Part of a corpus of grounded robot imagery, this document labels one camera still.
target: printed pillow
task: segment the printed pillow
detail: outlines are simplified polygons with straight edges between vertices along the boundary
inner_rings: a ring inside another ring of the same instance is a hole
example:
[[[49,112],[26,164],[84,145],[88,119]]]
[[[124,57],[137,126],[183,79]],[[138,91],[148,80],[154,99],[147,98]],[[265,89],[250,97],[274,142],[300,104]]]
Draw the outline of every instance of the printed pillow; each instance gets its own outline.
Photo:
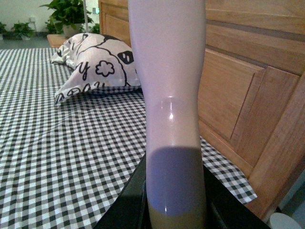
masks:
[[[112,36],[76,34],[57,50],[51,63],[66,64],[74,69],[56,92],[55,104],[97,88],[105,93],[140,88],[131,48]]]

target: gingham bedsheet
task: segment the gingham bedsheet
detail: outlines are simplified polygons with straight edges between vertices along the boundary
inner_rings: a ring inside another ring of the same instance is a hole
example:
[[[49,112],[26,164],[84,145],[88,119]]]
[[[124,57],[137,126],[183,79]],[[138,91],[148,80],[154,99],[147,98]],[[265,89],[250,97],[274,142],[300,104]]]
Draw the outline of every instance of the gingham bedsheet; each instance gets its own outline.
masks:
[[[0,228],[92,228],[145,152],[139,91],[79,94],[54,106],[71,74],[54,48],[0,50]],[[236,198],[256,194],[202,139],[203,162]]]

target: wooden panel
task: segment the wooden panel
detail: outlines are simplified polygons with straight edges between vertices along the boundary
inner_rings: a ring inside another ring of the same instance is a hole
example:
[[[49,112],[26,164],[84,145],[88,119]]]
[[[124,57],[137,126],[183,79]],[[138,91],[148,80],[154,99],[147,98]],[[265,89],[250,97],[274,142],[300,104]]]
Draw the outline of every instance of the wooden panel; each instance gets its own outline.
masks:
[[[105,15],[104,24],[106,27],[104,30],[105,34],[114,36],[131,46],[128,22],[110,15]]]
[[[206,0],[207,9],[305,17],[303,0]]]
[[[128,0],[99,0],[102,3],[114,5],[116,7],[128,7]]]
[[[99,0],[99,8],[100,8],[100,34],[103,34],[103,25],[104,25],[104,23],[103,23],[103,15],[104,15],[104,13],[102,12],[102,2]]]
[[[124,21],[129,20],[127,8],[119,8],[112,5],[102,4],[101,10],[105,14],[116,17],[118,19],[122,19]]]
[[[305,17],[227,10],[206,10],[206,18],[213,21],[305,34]]]
[[[305,42],[207,25],[208,45],[298,75],[305,70]]]
[[[297,75],[275,68],[266,69],[236,150],[251,166],[256,165],[298,79]]]
[[[253,74],[262,68],[207,50],[200,82],[200,119],[231,138]]]
[[[237,123],[235,125],[234,131],[233,131],[231,139],[230,139],[230,143],[235,149],[237,148],[239,139],[241,138],[242,133],[244,131],[244,127],[245,127],[245,124],[246,124],[246,121],[248,118],[248,114],[251,110],[252,104],[254,102],[258,89],[261,85],[264,73],[265,73],[265,69],[261,70],[257,74],[254,74],[254,76],[252,78],[251,85],[249,87],[249,91],[247,92],[246,99],[244,101],[241,112],[238,116]]]
[[[63,34],[48,34],[47,38],[52,48],[61,47],[61,45],[68,39]]]
[[[100,22],[101,22],[100,28],[102,28],[102,29],[100,30],[100,33],[101,33],[101,34],[106,34],[106,14],[103,13],[103,12],[101,13]]]
[[[261,219],[268,218],[305,168],[305,74],[299,80],[249,178],[258,199],[247,207]]]
[[[238,156],[223,138],[221,138],[215,131],[203,123],[203,121],[199,121],[199,130],[200,135],[207,142],[209,142],[215,149],[221,152],[222,155],[227,157],[233,164],[235,164],[246,177],[250,176],[253,169],[252,166]]]

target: electrical outlet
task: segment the electrical outlet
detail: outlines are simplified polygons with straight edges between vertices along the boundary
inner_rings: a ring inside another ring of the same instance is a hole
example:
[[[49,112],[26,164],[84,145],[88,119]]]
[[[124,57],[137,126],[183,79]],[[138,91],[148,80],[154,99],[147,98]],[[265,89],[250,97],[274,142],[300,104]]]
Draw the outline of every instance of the electrical outlet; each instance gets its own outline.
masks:
[[[34,16],[31,16],[30,17],[30,22],[35,22],[36,21],[36,18]]]

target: white wall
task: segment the white wall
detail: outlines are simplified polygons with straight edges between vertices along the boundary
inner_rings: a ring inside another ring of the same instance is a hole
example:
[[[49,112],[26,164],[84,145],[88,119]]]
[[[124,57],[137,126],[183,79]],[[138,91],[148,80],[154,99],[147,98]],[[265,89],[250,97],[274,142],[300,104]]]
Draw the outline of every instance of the white wall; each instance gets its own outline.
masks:
[[[40,5],[48,4],[51,0],[0,0],[0,21],[7,24],[6,30],[10,31],[15,23],[30,22],[30,17],[36,17],[37,31],[47,31],[45,22],[53,13],[52,10],[47,10],[47,7],[39,7]],[[87,10],[92,11],[93,7],[98,7],[98,0],[86,0]],[[94,23],[99,23],[99,15],[91,14],[90,17]],[[33,23],[30,23],[31,28],[35,28]]]
[[[92,8],[97,8],[99,6],[99,1],[98,0],[86,0],[86,5],[87,5],[87,10],[92,13]],[[92,26],[95,23],[100,23],[100,18],[98,14],[90,14],[89,17],[92,18],[93,24],[89,25]]]

